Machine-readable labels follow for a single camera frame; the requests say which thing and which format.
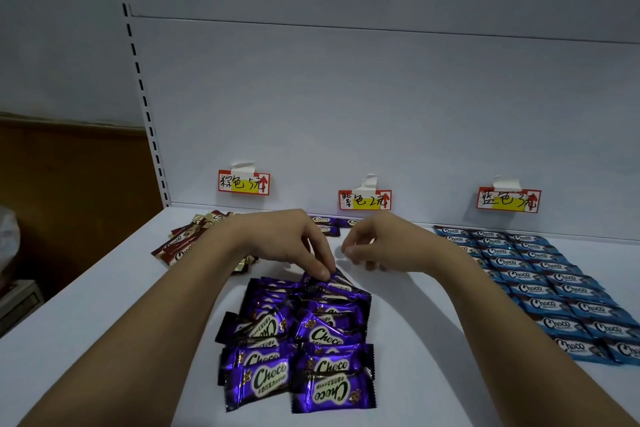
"brown wooden floor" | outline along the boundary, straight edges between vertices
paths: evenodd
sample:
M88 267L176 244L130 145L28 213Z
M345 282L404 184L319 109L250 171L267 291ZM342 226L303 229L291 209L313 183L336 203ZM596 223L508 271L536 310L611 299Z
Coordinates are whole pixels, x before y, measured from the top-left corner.
M0 120L0 204L15 211L15 264L50 298L161 211L143 130Z

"price tag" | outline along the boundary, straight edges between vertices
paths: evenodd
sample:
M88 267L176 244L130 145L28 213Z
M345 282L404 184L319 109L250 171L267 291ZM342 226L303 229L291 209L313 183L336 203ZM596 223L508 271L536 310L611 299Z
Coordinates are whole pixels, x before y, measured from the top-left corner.
M390 189L338 191L338 202L341 210L390 210L391 197Z
M478 189L476 208L537 213L540 194L540 189L496 191L494 187L481 187Z
M269 196L271 174L254 172L218 171L218 190L224 192L242 192Z

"forearm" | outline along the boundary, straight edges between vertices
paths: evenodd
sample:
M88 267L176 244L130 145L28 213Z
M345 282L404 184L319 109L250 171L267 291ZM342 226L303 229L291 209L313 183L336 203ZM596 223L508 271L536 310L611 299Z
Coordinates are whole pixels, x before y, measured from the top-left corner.
M242 252L220 228L144 294L22 425L169 425L212 307Z
M505 425L637 425L465 252L447 249L440 262L434 277Z

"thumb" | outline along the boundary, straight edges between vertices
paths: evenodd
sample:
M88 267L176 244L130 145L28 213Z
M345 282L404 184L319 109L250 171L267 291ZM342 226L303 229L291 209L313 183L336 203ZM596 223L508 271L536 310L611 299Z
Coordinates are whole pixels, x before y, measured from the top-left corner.
M300 247L296 247L296 251L291 254L288 262L296 264L310 276L317 278L318 280L329 280L331 278L331 272L324 266L324 264L316 259L314 255L308 252L308 250L300 242Z
M368 245L352 245L344 250L345 256L352 262L381 262L380 244L376 241Z

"hand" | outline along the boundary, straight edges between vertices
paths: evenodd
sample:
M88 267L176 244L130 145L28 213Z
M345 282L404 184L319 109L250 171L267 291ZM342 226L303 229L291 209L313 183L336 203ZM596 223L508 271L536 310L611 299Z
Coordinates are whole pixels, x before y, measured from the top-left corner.
M335 272L326 237L301 209L234 214L212 229L221 225L233 230L231 236L238 240L244 255L296 264L320 280L329 280Z
M342 243L342 253L354 264L366 262L368 270L380 264L381 268L430 275L447 257L467 255L452 242L388 211L376 212L355 225Z

